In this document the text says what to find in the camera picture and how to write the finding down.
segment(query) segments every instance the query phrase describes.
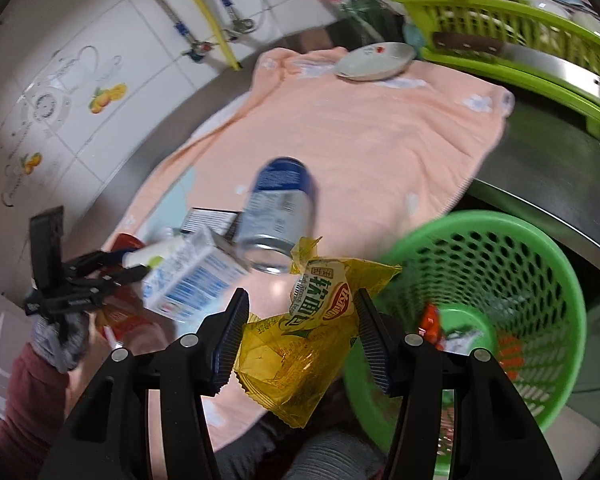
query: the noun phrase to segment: person's arm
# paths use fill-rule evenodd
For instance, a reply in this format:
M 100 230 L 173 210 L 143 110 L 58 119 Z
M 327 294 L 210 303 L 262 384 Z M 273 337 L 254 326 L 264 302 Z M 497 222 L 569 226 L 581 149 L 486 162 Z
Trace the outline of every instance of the person's arm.
M 0 422 L 0 455 L 21 480 L 37 478 L 64 423 L 69 382 L 27 343 L 13 363 L 6 414 Z

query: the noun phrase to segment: brush handle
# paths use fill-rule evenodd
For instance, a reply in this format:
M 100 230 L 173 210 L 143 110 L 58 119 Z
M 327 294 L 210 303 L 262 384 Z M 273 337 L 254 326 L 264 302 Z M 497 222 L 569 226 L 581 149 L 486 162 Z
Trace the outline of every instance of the brush handle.
M 371 38 L 377 43 L 382 43 L 384 38 L 381 34 L 378 33 L 368 22 L 366 22 L 358 12 L 351 6 L 350 0 L 346 0 L 340 3 L 340 9 L 343 10 L 344 13 L 348 14 L 352 18 L 354 18 L 362 28 L 365 29 L 366 33 L 371 36 Z

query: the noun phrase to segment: person's leg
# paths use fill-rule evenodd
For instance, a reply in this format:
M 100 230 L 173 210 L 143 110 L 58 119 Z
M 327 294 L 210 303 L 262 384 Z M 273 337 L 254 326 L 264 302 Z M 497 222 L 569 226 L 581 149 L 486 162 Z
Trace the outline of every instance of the person's leg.
M 370 443 L 329 430 L 302 446 L 283 480 L 368 480 L 383 465 L 384 456 Z
M 292 429 L 272 413 L 266 413 L 243 436 L 216 452 L 222 480 L 251 480 L 267 453 L 292 433 Z

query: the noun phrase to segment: snack wrapper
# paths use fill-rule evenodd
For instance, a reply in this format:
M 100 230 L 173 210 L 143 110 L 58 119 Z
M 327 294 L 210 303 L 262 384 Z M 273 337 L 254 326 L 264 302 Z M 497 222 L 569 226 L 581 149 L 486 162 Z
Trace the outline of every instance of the snack wrapper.
M 305 427 L 358 336 L 353 294 L 366 288 L 373 297 L 401 270 L 317 258 L 319 240 L 301 238 L 294 247 L 291 273 L 302 277 L 288 313 L 247 323 L 235 364 L 247 394 L 292 428 Z

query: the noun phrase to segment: red logo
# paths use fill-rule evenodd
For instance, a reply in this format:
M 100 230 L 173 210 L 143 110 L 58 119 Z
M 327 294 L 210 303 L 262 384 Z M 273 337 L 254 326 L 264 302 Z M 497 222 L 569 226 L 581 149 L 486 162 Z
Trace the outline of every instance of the red logo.
M 327 312 L 324 313 L 322 319 L 325 321 L 330 321 L 331 319 L 341 316 L 349 306 L 349 297 L 349 285 L 347 285 L 347 283 L 343 283 L 333 295 L 331 306 L 328 308 Z

